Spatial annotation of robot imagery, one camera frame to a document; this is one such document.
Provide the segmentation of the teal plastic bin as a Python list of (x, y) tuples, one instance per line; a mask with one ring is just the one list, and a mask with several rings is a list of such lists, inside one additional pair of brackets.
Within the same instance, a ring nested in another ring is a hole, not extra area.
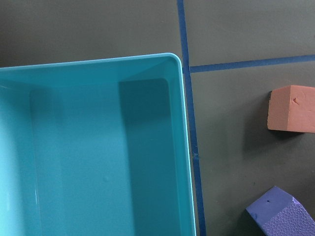
[(195, 235), (180, 59), (2, 68), (0, 233)]

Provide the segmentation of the orange block left side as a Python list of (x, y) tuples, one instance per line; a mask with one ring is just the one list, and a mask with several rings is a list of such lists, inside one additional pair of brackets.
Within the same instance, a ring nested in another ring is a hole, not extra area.
[(269, 130), (315, 132), (315, 88), (290, 85), (271, 91), (268, 107)]

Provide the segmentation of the brown paper table cover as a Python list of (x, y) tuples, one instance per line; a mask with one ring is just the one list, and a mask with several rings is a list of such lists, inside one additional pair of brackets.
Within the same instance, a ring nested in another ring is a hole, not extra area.
[(312, 0), (3, 0), (0, 69), (162, 53), (181, 61), (197, 236), (260, 236), (273, 186), (315, 213), (315, 136), (267, 128), (271, 91), (315, 84)]

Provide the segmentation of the purple block left side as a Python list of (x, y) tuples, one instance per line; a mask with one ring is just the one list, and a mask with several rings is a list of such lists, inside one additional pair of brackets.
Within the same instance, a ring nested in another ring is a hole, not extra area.
[(304, 206), (277, 186), (246, 208), (266, 236), (313, 236), (315, 221)]

